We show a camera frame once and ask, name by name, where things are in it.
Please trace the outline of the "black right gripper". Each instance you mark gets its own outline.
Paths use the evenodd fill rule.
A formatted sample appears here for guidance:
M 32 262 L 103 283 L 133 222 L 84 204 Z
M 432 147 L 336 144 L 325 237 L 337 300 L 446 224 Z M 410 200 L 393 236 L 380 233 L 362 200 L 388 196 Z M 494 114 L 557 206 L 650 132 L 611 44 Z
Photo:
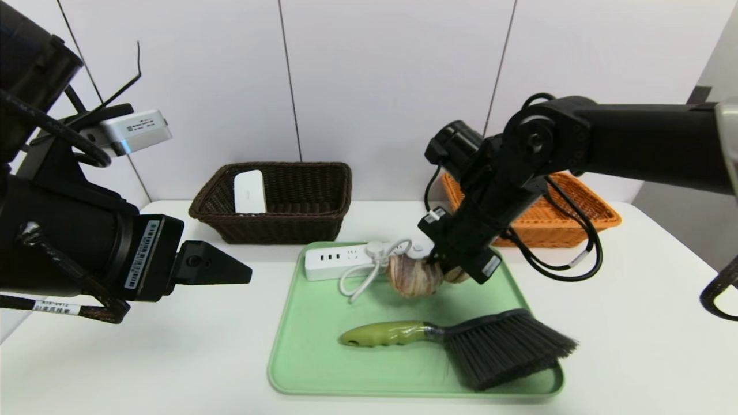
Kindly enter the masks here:
M 502 194 L 466 196 L 453 213 L 443 207 L 430 211 L 417 223 L 434 244 L 426 263 L 460 268 L 478 284 L 487 283 L 503 265 L 491 244 L 517 217 L 518 201 Z

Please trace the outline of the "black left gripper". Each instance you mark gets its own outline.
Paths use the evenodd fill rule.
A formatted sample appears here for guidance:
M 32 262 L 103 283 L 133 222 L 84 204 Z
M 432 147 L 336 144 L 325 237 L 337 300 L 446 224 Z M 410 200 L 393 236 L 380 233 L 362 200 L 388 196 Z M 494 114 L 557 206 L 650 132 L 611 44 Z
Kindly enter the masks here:
M 184 223 L 86 180 L 20 182 L 20 292 L 156 302 L 177 285 L 249 284 L 253 270 Z

